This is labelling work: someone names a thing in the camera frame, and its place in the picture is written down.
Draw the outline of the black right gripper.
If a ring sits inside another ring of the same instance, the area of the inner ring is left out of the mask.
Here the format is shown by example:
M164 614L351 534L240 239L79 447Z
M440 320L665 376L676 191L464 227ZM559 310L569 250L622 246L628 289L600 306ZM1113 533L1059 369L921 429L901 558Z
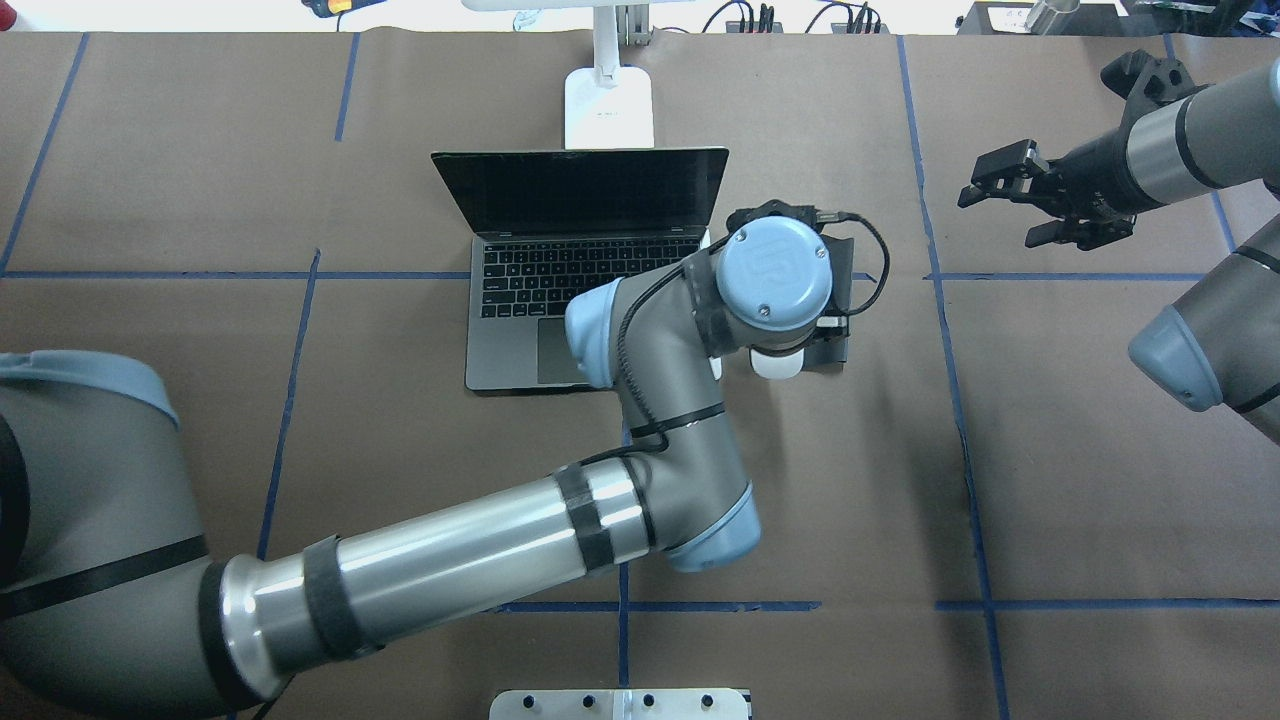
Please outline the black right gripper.
M1039 178L1038 192L1032 188ZM1051 243L1091 251L1133 234L1140 214L1140 190L1126 164L1126 140L1120 129L1073 149L1051 161L1034 140L1020 140L982 154L957 206L1005 199L1047 211L1055 219L1027 232L1027 249Z

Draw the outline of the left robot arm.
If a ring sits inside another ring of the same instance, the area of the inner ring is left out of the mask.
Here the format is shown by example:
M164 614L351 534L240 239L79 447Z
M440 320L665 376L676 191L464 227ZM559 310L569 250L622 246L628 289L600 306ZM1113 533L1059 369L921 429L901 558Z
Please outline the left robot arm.
M3 355L3 666L97 717L268 705L301 673L663 553L704 571L762 537L713 357L822 333L820 223L762 213L685 259L577 295L566 351L631 442L278 559L215 559L159 374L119 354Z

